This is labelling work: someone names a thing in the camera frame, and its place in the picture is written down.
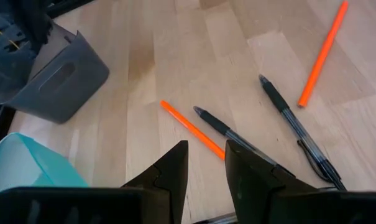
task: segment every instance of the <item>turquoise object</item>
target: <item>turquoise object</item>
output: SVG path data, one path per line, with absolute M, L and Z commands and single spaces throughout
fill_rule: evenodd
M 88 187 L 62 155 L 19 133 L 0 142 L 0 191 L 13 187 Z

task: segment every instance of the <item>pen clip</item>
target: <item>pen clip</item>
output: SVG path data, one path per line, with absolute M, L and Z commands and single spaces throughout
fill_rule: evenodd
M 309 149 L 305 146 L 302 140 L 297 140 L 297 144 L 304 150 L 305 156 L 308 158 L 308 161 L 312 167 L 312 169 L 316 172 L 316 174 L 324 181 L 328 183 L 332 183 L 332 181 L 326 177 L 326 174 L 323 173 L 323 171 L 318 167 L 314 159 L 311 157 L 311 154 L 309 153 Z

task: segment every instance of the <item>pen tip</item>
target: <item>pen tip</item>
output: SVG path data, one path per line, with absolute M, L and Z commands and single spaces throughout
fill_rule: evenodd
M 269 80 L 267 78 L 265 78 L 263 75 L 259 75 L 258 78 L 260 79 L 260 83 L 261 85 L 264 85 L 265 83 L 268 83 Z
M 201 109 L 201 108 L 198 107 L 198 106 L 194 106 L 193 109 L 195 110 L 195 112 L 196 112 L 198 115 L 200 115 L 200 114 L 204 111 L 203 109 Z

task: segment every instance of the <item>orange stick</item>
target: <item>orange stick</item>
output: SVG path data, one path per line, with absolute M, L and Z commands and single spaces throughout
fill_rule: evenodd
M 191 124 L 186 118 L 182 116 L 176 109 L 169 105 L 166 101 L 162 100 L 160 105 L 167 110 L 175 119 L 184 125 L 192 134 L 194 134 L 200 141 L 209 147 L 219 158 L 225 160 L 225 152 L 217 146 L 209 137 L 203 134 L 198 128 Z
M 319 78 L 320 71 L 322 70 L 324 61 L 326 60 L 326 57 L 331 49 L 332 43 L 334 42 L 334 38 L 337 35 L 337 31 L 339 27 L 341 26 L 342 20 L 345 16 L 347 9 L 348 9 L 348 2 L 343 1 L 341 4 L 341 7 L 338 10 L 337 16 L 332 24 L 331 30 L 329 34 L 327 35 L 326 40 L 324 41 L 324 44 L 319 53 L 318 59 L 313 65 L 311 75 L 308 79 L 308 82 L 306 83 L 304 91 L 302 92 L 301 98 L 298 101 L 298 106 L 305 107 L 308 104 L 308 100 L 312 94 L 314 85 L 316 84 L 316 81 Z

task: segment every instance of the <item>gray plastic bin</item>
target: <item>gray plastic bin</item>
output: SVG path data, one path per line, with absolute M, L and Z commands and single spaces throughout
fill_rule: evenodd
M 69 120 L 106 81 L 109 69 L 78 32 L 54 24 L 27 84 L 0 104 L 56 123 Z

